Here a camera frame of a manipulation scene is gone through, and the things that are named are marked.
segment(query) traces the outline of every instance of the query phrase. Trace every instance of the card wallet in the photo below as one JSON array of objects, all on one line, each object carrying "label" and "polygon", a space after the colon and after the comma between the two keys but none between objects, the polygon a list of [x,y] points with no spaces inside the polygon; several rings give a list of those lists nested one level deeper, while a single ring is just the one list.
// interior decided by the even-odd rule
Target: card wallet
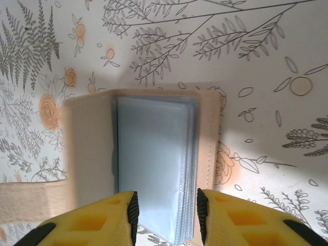
[{"label": "card wallet", "polygon": [[213,189],[220,94],[117,89],[64,102],[72,207],[138,192],[139,223],[201,245],[196,188]]}]

